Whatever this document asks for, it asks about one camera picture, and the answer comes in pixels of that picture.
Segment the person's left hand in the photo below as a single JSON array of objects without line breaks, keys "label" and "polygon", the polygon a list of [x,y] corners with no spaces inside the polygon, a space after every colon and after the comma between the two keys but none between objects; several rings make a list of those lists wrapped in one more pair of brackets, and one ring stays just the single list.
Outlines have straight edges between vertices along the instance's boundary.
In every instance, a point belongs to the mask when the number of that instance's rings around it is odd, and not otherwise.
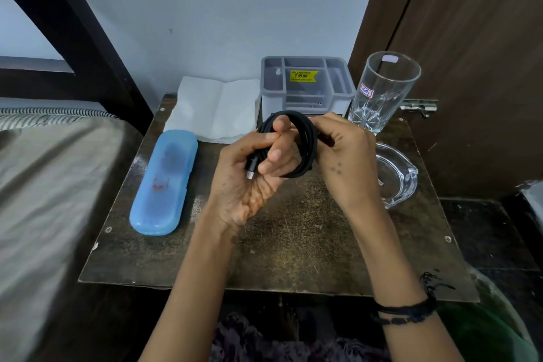
[{"label": "person's left hand", "polygon": [[247,160],[242,163],[221,163],[221,154],[219,156],[206,209],[215,220],[235,234],[276,193],[285,175],[301,163],[296,143],[299,135],[288,116],[278,116],[269,133],[279,133],[280,136],[269,147],[266,159],[257,166],[251,179],[247,177],[245,169]]}]

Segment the person's right hand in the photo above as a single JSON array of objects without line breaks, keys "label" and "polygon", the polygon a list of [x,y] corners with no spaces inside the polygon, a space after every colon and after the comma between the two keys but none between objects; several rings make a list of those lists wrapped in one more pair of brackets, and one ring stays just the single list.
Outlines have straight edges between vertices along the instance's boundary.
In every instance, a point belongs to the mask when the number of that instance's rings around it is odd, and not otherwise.
[{"label": "person's right hand", "polygon": [[375,136],[335,113],[327,114],[342,123],[342,138],[335,146],[318,140],[316,161],[329,193],[347,217],[384,210],[377,178]]}]

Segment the person's left forearm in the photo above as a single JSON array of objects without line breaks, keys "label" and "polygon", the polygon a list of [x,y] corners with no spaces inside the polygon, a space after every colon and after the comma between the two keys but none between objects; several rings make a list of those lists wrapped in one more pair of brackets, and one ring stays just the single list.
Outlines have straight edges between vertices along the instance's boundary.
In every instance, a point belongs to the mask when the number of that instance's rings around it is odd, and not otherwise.
[{"label": "person's left forearm", "polygon": [[238,233],[214,208],[195,225],[172,291],[138,362],[208,362]]}]

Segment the person's right forearm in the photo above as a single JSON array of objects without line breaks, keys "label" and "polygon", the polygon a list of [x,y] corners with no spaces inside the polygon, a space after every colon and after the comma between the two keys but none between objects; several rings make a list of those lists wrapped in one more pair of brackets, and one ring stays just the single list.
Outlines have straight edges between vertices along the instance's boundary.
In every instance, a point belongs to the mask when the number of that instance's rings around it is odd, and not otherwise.
[{"label": "person's right forearm", "polygon": [[369,272],[391,361],[464,362],[385,208],[347,218]]}]

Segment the grey plastic organizer tray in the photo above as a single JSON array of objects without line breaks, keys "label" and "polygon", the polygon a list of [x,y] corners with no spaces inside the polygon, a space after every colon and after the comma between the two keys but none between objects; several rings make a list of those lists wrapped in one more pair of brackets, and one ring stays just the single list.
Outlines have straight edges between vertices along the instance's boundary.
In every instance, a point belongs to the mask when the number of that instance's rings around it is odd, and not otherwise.
[{"label": "grey plastic organizer tray", "polygon": [[[289,82],[290,70],[318,70],[316,83]],[[261,106],[265,120],[278,111],[345,116],[356,95],[347,63],[340,57],[266,56],[261,61]]]}]

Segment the white paper napkin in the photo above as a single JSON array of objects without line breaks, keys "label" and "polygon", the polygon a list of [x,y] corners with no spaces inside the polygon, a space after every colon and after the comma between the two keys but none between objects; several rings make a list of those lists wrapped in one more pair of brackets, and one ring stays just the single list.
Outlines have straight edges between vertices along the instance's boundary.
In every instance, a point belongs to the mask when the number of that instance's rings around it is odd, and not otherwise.
[{"label": "white paper napkin", "polygon": [[260,80],[221,82],[184,76],[164,131],[192,132],[199,141],[231,144],[256,129]]}]

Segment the clear drinking glass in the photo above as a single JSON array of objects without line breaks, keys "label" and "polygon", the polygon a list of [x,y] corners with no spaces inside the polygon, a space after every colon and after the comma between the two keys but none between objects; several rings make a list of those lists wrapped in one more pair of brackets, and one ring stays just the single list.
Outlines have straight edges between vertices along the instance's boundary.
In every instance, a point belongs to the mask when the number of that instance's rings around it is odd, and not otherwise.
[{"label": "clear drinking glass", "polygon": [[348,120],[377,135],[422,74],[411,57],[393,51],[379,51],[366,61]]}]

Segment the metal door latch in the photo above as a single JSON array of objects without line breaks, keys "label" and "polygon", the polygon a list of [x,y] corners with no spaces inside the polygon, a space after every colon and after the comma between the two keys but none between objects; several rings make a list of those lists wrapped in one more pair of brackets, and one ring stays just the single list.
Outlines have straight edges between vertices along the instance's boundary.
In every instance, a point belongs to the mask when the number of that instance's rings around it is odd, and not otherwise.
[{"label": "metal door latch", "polygon": [[438,100],[405,98],[399,109],[406,112],[419,113],[423,118],[429,118],[430,114],[437,111]]}]

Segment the blue plastic case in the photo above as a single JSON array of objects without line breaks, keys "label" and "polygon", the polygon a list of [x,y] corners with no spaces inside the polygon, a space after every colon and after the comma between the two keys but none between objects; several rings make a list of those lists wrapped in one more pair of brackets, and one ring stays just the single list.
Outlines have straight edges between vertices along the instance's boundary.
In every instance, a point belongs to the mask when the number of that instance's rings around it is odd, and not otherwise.
[{"label": "blue plastic case", "polygon": [[129,215],[139,234],[163,236],[177,228],[197,150],[193,132],[167,130],[159,136]]}]

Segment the dark brown wooden door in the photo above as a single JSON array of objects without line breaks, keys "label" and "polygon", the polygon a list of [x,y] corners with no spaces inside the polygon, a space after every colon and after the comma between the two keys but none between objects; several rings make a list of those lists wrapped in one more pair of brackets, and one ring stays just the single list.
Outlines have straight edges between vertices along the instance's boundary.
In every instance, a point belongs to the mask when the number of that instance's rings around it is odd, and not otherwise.
[{"label": "dark brown wooden door", "polygon": [[543,0],[369,0],[356,83],[383,50],[420,64],[410,98],[438,100],[410,126],[439,196],[499,200],[543,180]]}]

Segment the purple patterned garment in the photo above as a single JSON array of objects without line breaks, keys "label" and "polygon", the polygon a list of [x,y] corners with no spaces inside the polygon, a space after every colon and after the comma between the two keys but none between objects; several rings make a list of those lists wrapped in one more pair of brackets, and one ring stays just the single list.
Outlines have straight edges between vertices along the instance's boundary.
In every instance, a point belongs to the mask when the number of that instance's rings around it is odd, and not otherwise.
[{"label": "purple patterned garment", "polygon": [[229,313],[214,331],[208,362],[391,362],[387,349],[356,339],[303,341],[266,339],[240,313]]}]

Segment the striped bed cloth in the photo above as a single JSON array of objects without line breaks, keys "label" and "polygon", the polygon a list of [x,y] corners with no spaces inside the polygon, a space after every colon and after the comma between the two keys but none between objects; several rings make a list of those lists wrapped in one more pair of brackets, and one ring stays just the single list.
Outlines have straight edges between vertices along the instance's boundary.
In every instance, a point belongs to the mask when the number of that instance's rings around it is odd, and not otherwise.
[{"label": "striped bed cloth", "polygon": [[0,108],[0,132],[28,127],[71,124],[83,118],[119,118],[95,109],[66,107]]}]

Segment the grey bed sheet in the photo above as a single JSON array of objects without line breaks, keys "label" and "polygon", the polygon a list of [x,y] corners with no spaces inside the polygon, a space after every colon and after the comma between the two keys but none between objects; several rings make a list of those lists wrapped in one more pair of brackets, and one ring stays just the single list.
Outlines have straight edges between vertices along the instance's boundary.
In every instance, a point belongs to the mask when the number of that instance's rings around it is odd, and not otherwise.
[{"label": "grey bed sheet", "polygon": [[117,118],[0,131],[0,362],[123,362],[128,288],[79,283],[143,137]]}]

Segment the dark grey object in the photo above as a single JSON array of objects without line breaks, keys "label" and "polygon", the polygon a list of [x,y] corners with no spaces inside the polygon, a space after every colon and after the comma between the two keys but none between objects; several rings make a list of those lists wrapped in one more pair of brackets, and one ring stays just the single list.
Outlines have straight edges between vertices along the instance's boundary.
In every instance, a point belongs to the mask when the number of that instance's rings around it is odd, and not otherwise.
[{"label": "dark grey object", "polygon": [[517,186],[520,194],[528,202],[536,227],[543,236],[543,180],[529,180]]}]

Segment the dark wooden bed frame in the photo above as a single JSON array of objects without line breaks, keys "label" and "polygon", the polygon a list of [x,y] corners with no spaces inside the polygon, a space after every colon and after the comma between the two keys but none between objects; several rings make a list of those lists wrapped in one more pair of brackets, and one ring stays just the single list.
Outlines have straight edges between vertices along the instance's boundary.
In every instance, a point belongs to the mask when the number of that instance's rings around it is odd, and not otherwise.
[{"label": "dark wooden bed frame", "polygon": [[86,0],[14,0],[62,59],[0,55],[0,98],[100,104],[145,134],[154,114]]}]

